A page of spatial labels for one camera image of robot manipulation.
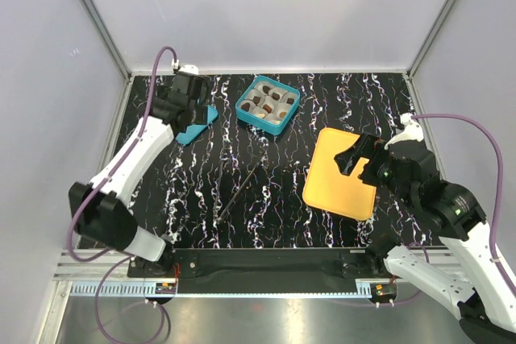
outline metal corner post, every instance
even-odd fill
[[[427,53],[430,51],[432,44],[435,42],[435,39],[439,35],[441,29],[443,28],[443,25],[450,16],[450,13],[455,7],[457,1],[458,0],[446,0],[444,2],[439,14],[437,15],[437,18],[434,21],[434,24],[432,25],[427,37],[425,38],[421,48],[418,51],[418,54],[412,62],[412,65],[407,69],[407,73],[410,79],[413,79],[415,74],[418,72],[422,62],[427,56]]]
[[[107,30],[106,24],[102,20],[101,15],[99,14],[97,7],[94,4],[93,0],[80,0],[82,5],[85,8],[86,13],[88,14],[91,22],[93,23],[95,30],[99,34],[102,42],[106,45],[107,51],[110,53],[111,58],[114,61],[114,64],[122,74],[124,81],[128,81],[131,76],[131,69],[127,66],[125,60],[122,57],[122,54],[116,47],[116,44],[113,41],[113,38],[110,35],[110,32]]]

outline white panel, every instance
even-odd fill
[[[1,0],[0,342],[35,342],[71,215],[123,80],[79,0]]]
[[[407,68],[444,0],[94,0],[128,65],[172,44],[202,71]]]
[[[499,247],[516,268],[516,2],[459,0],[415,77],[427,113],[475,118],[500,143],[505,189]],[[496,162],[487,139],[463,122],[429,121],[447,178],[469,187],[493,212]]]

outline robotic arm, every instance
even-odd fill
[[[139,180],[174,137],[191,124],[207,124],[207,106],[204,105],[207,95],[207,83],[198,75],[197,67],[181,67],[172,86],[161,90],[154,99],[143,134],[139,134],[144,124],[141,118],[111,162],[88,184],[75,183],[69,190],[70,209],[74,214],[86,197],[108,178],[77,222],[78,234],[159,266],[172,266],[171,244],[138,226],[127,205]],[[110,176],[117,165],[118,171]]]
[[[369,159],[359,178],[386,187],[418,219],[439,236],[461,262],[471,280],[454,280],[416,258],[393,241],[375,241],[366,250],[366,265],[402,277],[447,308],[463,331],[477,343],[516,342],[516,297],[489,252],[489,224],[473,194],[442,180],[435,155],[424,145],[422,128],[402,116],[405,130],[385,142],[363,134],[347,151],[335,156],[342,174],[349,176],[361,157]],[[512,281],[514,273],[500,255]]]

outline cable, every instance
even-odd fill
[[[151,113],[151,105],[152,105],[152,98],[154,96],[154,87],[156,85],[156,73],[157,73],[157,70],[158,70],[158,64],[160,63],[161,56],[163,56],[163,53],[166,52],[167,50],[172,52],[172,55],[173,55],[173,58],[174,58],[174,62],[177,61],[176,51],[173,48],[171,48],[170,46],[165,46],[165,47],[163,47],[158,52],[158,54],[156,56],[156,60],[154,61],[154,65],[152,66],[151,83],[149,85],[149,90],[148,90],[147,104],[145,106],[142,126],[140,127],[140,129],[138,131],[138,137],[141,137],[141,135],[145,131],[145,125],[147,124],[148,116]],[[100,253],[97,253],[96,255],[93,255],[93,256],[91,256],[89,258],[79,257],[75,253],[75,251],[73,251],[73,231],[75,230],[75,226],[77,225],[77,222],[79,221],[79,218],[81,217],[82,213],[84,212],[84,210],[86,209],[88,204],[93,200],[95,195],[97,195],[100,192],[102,187],[104,187],[104,185],[106,185],[106,183],[110,180],[110,178],[113,177],[113,175],[117,172],[117,170],[120,168],[120,166],[123,164],[123,162],[127,159],[127,157],[129,157],[129,155],[131,154],[133,149],[135,149],[135,147],[138,144],[138,142],[139,142],[138,139],[135,139],[132,142],[132,144],[125,151],[125,153],[122,155],[122,157],[120,157],[120,160],[118,161],[118,163],[116,163],[113,166],[113,168],[108,172],[106,178],[104,178],[98,184],[98,186],[95,187],[91,193],[89,193],[89,195],[81,203],[81,205],[79,205],[79,208],[77,209],[77,211],[73,215],[72,221],[70,222],[68,231],[66,233],[66,249],[68,250],[68,253],[70,254],[70,256],[73,259],[75,259],[77,262],[91,262],[91,261],[97,259],[98,257],[104,255],[105,253],[107,253],[110,250],[109,248],[106,248],[106,249],[102,250]]]
[[[412,242],[409,244],[409,246],[407,246],[408,249],[412,249],[413,247],[421,248],[422,252],[425,254],[425,260],[427,261],[427,263],[430,263],[430,256],[428,255],[428,251],[427,251],[427,249],[425,249],[425,247],[421,243]],[[421,296],[421,293],[422,293],[422,291],[418,290],[413,296],[410,296],[406,300],[398,301],[398,302],[395,302],[394,304],[379,304],[378,307],[379,308],[384,308],[384,307],[392,308],[393,306],[408,305],[412,301],[416,300],[419,296]],[[352,307],[356,307],[356,308],[371,308],[371,307],[376,308],[377,307],[376,305],[371,304],[370,302],[368,302],[367,304],[354,304],[352,302],[339,301],[339,300],[327,300],[327,301],[330,301],[333,304],[352,306]]]
[[[110,270],[108,270],[106,272],[106,274],[102,277],[102,279],[100,280],[100,283],[98,284],[97,286],[97,291],[95,292],[95,299],[94,299],[94,303],[95,303],[95,320],[97,321],[97,325],[98,325],[98,328],[100,329],[101,333],[104,335],[105,338],[107,338],[110,342],[113,342],[114,344],[129,344],[129,343],[125,343],[125,342],[121,342],[119,340],[117,340],[116,338],[114,338],[113,336],[111,336],[107,331],[106,329],[104,328],[104,325],[102,324],[102,322],[100,321],[100,314],[99,314],[99,311],[98,311],[98,299],[100,298],[100,291],[102,289],[102,286],[104,285],[104,283],[106,282],[107,280],[107,277],[110,276],[110,274],[118,267],[120,266],[122,263],[125,263],[127,262],[129,259],[131,259],[131,257],[126,257],[124,259],[122,259],[121,261],[119,261],[118,263],[116,263],[115,265],[113,265],[113,267],[111,267]],[[140,304],[147,304],[147,301],[141,301]],[[161,331],[163,330],[163,327],[164,327],[164,320],[165,318],[167,319],[168,322],[170,322],[170,316],[169,314],[167,313],[166,309],[158,304],[157,302],[154,302],[153,305],[156,307],[158,307],[160,309],[160,312],[161,312],[161,322],[160,322],[160,326],[158,327],[156,333],[151,337],[149,338],[147,341],[145,342],[142,342],[141,344],[151,344],[153,343],[157,338],[158,336],[161,334]]]
[[[516,296],[516,284],[513,283],[506,269],[503,267],[503,264],[500,262],[500,257],[497,252],[497,229],[498,223],[500,221],[500,208],[501,208],[501,191],[503,189],[503,159],[501,157],[501,150],[498,146],[497,140],[494,139],[493,135],[485,129],[479,122],[458,114],[416,114],[412,116],[413,119],[420,118],[451,118],[454,120],[460,120],[467,122],[473,126],[475,126],[478,130],[480,130],[491,142],[493,146],[494,153],[497,157],[497,191],[494,199],[494,211],[493,211],[493,221],[491,222],[491,230],[489,232],[489,250],[491,252],[491,257],[496,265],[498,271],[500,272],[501,277],[506,282],[509,289],[512,291],[514,296]]]

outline yellow tray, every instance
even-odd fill
[[[344,176],[333,160],[358,138],[359,135],[332,128],[319,133],[303,189],[307,205],[360,221],[371,217],[377,189],[358,179],[368,161],[360,159],[353,173]]]

